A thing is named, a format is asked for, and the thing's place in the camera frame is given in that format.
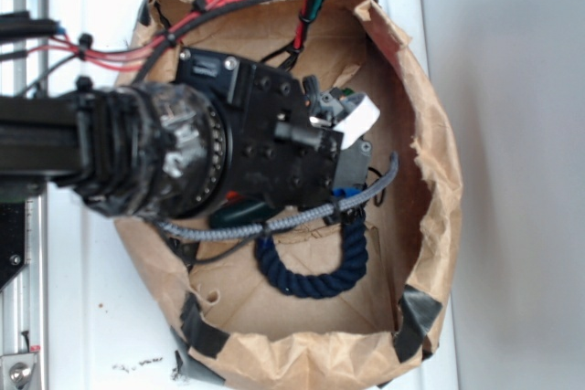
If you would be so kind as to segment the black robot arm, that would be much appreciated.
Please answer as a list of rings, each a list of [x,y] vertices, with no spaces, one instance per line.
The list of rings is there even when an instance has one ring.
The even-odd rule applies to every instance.
[[[379,114],[365,93],[187,47],[169,83],[2,98],[1,199],[51,182],[105,216],[207,215],[229,195],[311,208],[364,185]]]

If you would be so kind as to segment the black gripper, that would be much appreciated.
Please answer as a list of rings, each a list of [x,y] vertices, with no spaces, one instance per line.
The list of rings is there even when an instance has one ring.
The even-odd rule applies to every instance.
[[[365,92],[320,90],[316,76],[186,47],[176,84],[194,90],[205,161],[190,178],[197,207],[229,191],[271,207],[314,207],[337,189],[364,187],[380,109]]]

